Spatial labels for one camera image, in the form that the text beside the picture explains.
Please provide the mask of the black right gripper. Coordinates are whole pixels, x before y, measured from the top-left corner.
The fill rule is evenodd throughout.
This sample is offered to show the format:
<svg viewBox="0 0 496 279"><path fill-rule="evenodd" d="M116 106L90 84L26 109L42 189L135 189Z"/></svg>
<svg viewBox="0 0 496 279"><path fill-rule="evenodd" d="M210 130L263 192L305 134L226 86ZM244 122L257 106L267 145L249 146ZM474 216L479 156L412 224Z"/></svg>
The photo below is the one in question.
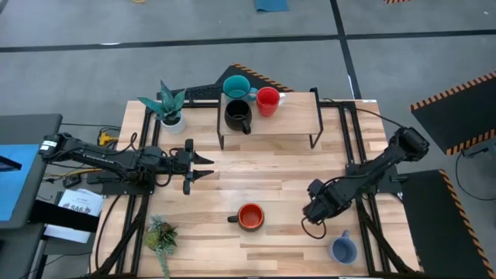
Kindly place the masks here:
<svg viewBox="0 0 496 279"><path fill-rule="evenodd" d="M304 217L312 224L322 223L325 219L334 218L345 212L351 201L343 199L342 195L334 189L334 184L339 178L327 182L315 179L307 188L311 199L302 211Z"/></svg>

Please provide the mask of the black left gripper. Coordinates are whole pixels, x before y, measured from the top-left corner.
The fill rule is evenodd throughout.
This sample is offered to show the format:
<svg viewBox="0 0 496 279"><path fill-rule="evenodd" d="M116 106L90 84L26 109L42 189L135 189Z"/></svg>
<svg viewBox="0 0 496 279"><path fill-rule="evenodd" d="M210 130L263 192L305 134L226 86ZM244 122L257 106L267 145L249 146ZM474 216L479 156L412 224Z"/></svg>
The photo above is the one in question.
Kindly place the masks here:
<svg viewBox="0 0 496 279"><path fill-rule="evenodd" d="M191 183L204 176L213 174L213 170L191 170L191 163L194 164L214 164L213 160L209 160L194 152L193 139L186 139L183 148L172 148L170 155L174 159L173 173L184 176L183 193L190 195Z"/></svg>

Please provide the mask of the blue-grey faceted mug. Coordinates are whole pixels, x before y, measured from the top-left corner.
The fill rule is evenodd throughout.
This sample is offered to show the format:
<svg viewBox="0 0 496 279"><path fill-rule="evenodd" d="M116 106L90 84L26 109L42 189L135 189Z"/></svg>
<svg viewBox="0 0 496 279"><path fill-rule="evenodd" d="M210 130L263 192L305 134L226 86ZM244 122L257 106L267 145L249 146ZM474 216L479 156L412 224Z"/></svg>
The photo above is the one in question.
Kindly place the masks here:
<svg viewBox="0 0 496 279"><path fill-rule="evenodd" d="M350 265L357 260L358 250L350 238L350 231L344 230L342 235L335 238L327 248L328 255L335 261Z"/></svg>

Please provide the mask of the black coffee mug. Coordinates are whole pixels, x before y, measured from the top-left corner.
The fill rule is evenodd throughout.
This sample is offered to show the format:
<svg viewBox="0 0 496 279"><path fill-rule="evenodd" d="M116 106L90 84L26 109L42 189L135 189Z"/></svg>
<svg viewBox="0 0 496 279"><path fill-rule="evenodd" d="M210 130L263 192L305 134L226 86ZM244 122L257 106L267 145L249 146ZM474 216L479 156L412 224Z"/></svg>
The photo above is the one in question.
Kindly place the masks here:
<svg viewBox="0 0 496 279"><path fill-rule="evenodd" d="M225 109L226 125L233 131L251 134L252 111L250 105L242 100L231 101Z"/></svg>

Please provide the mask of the dark mug with orange interior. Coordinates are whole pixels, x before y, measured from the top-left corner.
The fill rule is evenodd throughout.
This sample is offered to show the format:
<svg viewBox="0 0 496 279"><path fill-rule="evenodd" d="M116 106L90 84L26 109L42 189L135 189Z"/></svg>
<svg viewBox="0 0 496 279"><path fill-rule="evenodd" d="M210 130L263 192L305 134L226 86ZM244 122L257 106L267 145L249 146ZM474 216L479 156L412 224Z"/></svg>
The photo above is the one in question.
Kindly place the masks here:
<svg viewBox="0 0 496 279"><path fill-rule="evenodd" d="M237 223L238 226L247 232L255 232L264 224L264 211L255 203L242 205L235 215L229 216L227 222Z"/></svg>

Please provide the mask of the teal coffee mug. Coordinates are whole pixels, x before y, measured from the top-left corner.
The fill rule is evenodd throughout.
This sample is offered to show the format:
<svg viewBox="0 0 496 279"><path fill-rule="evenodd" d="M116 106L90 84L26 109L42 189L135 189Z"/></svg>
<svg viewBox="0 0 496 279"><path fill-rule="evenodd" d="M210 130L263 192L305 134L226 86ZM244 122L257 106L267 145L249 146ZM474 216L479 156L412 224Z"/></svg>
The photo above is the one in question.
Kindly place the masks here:
<svg viewBox="0 0 496 279"><path fill-rule="evenodd" d="M241 100L244 102L255 101L258 92L256 88L251 86L248 79L242 75L233 75L228 77L223 82L222 90L226 96L227 102L235 100Z"/></svg>

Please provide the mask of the red coffee mug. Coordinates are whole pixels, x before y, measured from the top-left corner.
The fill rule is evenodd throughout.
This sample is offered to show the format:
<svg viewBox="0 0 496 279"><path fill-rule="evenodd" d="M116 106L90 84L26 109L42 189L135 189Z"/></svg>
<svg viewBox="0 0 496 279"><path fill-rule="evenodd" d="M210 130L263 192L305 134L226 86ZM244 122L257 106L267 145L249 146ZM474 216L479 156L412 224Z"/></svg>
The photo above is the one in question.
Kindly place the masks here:
<svg viewBox="0 0 496 279"><path fill-rule="evenodd" d="M264 87L257 92L256 103L259 113L263 117L272 116L286 99L285 93L280 93L275 88Z"/></svg>

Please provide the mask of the snake plant in white pot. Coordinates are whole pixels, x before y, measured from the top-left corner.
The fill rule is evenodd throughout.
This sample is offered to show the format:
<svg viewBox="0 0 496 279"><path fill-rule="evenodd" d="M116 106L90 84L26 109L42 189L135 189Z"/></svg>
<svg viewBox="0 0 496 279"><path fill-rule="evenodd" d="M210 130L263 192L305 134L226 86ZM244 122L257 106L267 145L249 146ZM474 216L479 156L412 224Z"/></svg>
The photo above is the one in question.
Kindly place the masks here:
<svg viewBox="0 0 496 279"><path fill-rule="evenodd" d="M156 114L156 119L170 134L182 133L186 128L186 120L181 112L185 100L185 90L173 95L171 90L161 81L160 97L160 102L146 97L138 97L138 100Z"/></svg>

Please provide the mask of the small succulent plant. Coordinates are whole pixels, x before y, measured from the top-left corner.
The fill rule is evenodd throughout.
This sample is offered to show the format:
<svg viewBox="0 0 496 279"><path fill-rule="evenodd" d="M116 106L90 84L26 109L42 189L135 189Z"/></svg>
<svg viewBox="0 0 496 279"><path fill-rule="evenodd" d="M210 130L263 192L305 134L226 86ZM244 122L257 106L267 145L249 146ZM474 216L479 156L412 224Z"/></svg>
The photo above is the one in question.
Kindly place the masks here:
<svg viewBox="0 0 496 279"><path fill-rule="evenodd" d="M171 279L167 258L177 247L175 240L177 235L176 227L166 222L161 215L154 215L143 238L146 247L156 254L165 279Z"/></svg>

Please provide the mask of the wooden shelf riser black legs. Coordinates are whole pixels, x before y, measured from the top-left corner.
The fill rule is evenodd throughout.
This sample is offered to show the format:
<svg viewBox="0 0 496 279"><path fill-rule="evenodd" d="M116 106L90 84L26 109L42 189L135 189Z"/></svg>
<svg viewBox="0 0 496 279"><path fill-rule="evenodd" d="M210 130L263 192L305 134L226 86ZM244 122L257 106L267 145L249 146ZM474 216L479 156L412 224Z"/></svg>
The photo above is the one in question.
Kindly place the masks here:
<svg viewBox="0 0 496 279"><path fill-rule="evenodd" d="M246 114L240 119L231 119L228 114L230 102L225 94L221 94L217 119L220 147L224 147L226 136L307 135L310 147L314 148L323 132L317 89L313 88L310 92L281 93L280 97L276 112L269 117L258 112L255 101L236 101Z"/></svg>

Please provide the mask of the yellow power plug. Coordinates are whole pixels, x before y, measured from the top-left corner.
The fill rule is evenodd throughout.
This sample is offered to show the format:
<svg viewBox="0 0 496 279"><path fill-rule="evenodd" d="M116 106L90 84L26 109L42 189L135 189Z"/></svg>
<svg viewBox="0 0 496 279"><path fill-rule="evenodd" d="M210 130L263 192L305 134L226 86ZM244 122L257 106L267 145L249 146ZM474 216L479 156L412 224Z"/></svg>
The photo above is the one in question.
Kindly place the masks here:
<svg viewBox="0 0 496 279"><path fill-rule="evenodd" d="M99 146L105 146L109 143L116 142L117 140L118 140L117 137L110 136L107 132L101 132L98 136L97 144Z"/></svg>

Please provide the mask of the white paper manual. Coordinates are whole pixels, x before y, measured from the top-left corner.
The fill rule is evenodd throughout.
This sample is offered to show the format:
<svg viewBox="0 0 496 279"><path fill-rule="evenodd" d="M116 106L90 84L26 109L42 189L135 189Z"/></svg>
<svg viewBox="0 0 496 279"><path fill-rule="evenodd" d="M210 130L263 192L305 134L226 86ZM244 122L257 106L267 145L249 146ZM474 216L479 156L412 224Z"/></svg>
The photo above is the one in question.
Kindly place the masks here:
<svg viewBox="0 0 496 279"><path fill-rule="evenodd" d="M101 195L86 189L66 190L58 206L88 215L99 216L103 201L104 198Z"/></svg>

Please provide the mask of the grey side table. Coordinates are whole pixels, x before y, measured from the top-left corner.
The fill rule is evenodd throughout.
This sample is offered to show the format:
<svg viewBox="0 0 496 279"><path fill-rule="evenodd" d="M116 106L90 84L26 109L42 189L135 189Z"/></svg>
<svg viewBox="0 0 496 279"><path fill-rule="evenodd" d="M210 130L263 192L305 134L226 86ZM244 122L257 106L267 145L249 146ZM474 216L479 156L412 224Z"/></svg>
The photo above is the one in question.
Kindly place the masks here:
<svg viewBox="0 0 496 279"><path fill-rule="evenodd" d="M0 145L36 144L39 150L46 150L54 145L45 145L46 135L57 133L62 122L60 114L38 115L1 115ZM17 229L29 221L36 195L40 188L47 165L37 153L26 178L19 199L15 204L9 221L0 221L0 229Z"/></svg>

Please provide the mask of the blue floor mat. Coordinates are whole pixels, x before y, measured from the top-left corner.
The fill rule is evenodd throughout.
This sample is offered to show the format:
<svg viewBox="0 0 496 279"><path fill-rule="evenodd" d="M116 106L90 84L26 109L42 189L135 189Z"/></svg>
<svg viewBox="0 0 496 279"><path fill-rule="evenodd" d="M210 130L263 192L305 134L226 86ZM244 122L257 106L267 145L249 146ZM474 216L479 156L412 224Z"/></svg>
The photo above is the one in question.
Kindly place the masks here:
<svg viewBox="0 0 496 279"><path fill-rule="evenodd" d="M258 12L286 12L289 10L288 0L254 0Z"/></svg>

